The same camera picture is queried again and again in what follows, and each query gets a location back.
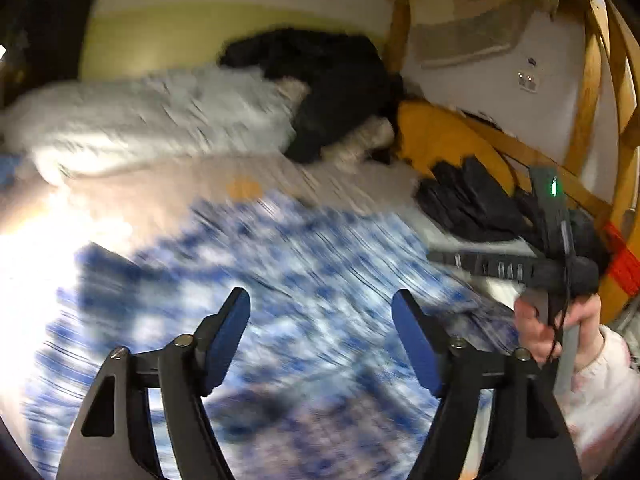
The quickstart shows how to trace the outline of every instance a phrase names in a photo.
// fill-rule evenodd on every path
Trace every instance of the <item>human hand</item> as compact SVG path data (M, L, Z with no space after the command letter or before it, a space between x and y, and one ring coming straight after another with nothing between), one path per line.
M600 297L594 294L590 298L577 298L569 307L564 319L564 329L580 324L578 352L575 357L575 371L582 370L595 360L602 347L604 338L600 333ZM520 345L531 352L533 358L543 364L554 342L554 330L538 319L538 311L518 298L514 306L516 328L520 334ZM560 323L562 313L556 317L556 325ZM562 345L558 342L553 357L558 357Z

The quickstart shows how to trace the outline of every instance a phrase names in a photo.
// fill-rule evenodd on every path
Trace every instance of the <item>gray device handle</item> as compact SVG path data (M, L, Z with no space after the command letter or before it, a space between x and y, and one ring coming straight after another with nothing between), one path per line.
M546 319L549 310L549 296L546 290L527 288L521 298L535 307L540 319ZM580 337L580 325L572 326L562 331L562 353L558 362L558 372L554 383L554 394L562 395L571 389L571 378L574 375L575 357L578 353L578 340Z

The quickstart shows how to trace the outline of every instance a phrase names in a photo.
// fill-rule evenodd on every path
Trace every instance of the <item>wrist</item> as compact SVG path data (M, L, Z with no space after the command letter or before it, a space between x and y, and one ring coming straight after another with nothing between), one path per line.
M604 336L600 329L593 342L584 349L580 349L575 356L574 372L580 372L593 363L604 348Z

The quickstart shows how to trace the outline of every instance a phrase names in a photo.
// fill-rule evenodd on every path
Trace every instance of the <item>blue gripper pad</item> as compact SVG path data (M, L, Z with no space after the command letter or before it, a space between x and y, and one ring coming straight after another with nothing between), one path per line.
M391 300L391 317L404 351L420 386L437 395L442 386L438 370L438 355L422 331L418 319L426 318L408 290L398 290Z
M244 288L236 287L215 315L219 328L217 332L214 329L213 340L206 349L202 396L210 394L222 384L249 321L250 312L249 294Z

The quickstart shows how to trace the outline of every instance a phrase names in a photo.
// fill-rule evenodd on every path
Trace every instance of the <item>blue plaid blanket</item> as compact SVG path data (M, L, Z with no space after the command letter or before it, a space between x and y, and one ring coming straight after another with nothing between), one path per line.
M430 266L397 216L309 209L282 194L199 203L178 239L133 261L91 246L59 291L24 403L36 466L55 475L84 394L109 350L162 348L192 332L235 286L248 327L207 414L238 479L404 479L437 400L421 388L393 326L408 288L450 333L485 349L516 345L510 313ZM157 390L150 392L162 471L179 478Z

